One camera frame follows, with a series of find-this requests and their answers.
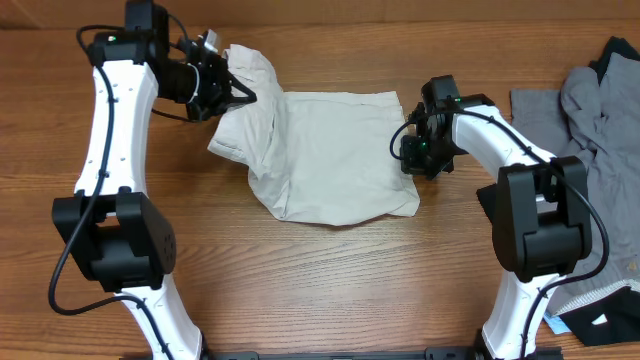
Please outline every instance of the black cloth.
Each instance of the black cloth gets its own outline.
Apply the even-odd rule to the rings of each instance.
[[[593,325],[602,314],[607,322]],[[625,287],[560,318],[586,346],[640,341],[640,294]]]
[[[609,39],[609,42],[607,42],[607,45],[605,45],[600,59],[589,63],[589,67],[595,70],[598,74],[598,84],[602,82],[602,78],[607,72],[607,68],[609,68],[609,60],[613,53],[620,54],[629,60],[640,61],[640,54],[627,42],[627,40],[612,36]]]

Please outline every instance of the crumpled white fabric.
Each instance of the crumpled white fabric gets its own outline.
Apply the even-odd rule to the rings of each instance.
[[[258,101],[222,116],[208,149],[249,166],[249,185],[274,217],[349,225],[415,215],[413,179],[389,154],[404,123],[395,92],[283,93],[260,52],[231,45],[225,56]]]

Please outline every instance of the gray blanket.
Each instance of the gray blanket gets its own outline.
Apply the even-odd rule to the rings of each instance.
[[[609,263],[598,276],[559,288],[553,315],[591,304],[621,287],[640,292],[640,62],[618,54],[602,83],[575,68],[562,90],[512,90],[513,126],[558,156],[576,155],[587,167],[589,200],[607,228]],[[596,267],[602,238],[592,219],[593,251],[571,276]]]

